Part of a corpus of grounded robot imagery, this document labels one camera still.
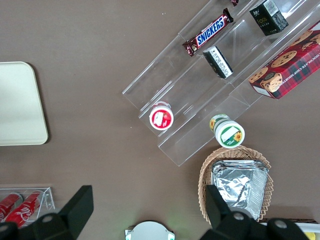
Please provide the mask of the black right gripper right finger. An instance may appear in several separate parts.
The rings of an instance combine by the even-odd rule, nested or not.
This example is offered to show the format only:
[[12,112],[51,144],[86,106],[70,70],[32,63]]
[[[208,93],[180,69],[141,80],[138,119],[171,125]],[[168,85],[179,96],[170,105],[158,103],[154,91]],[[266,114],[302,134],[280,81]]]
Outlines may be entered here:
[[205,206],[211,228],[202,240],[264,240],[265,227],[247,214],[231,211],[217,187],[207,185]]

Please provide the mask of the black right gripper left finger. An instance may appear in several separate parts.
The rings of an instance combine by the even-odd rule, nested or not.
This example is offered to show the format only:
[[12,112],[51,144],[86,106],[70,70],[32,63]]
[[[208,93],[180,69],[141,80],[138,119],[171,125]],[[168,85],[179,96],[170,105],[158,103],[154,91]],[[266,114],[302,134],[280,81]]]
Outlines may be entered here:
[[94,211],[93,187],[83,185],[58,213],[32,224],[35,240],[76,240]]

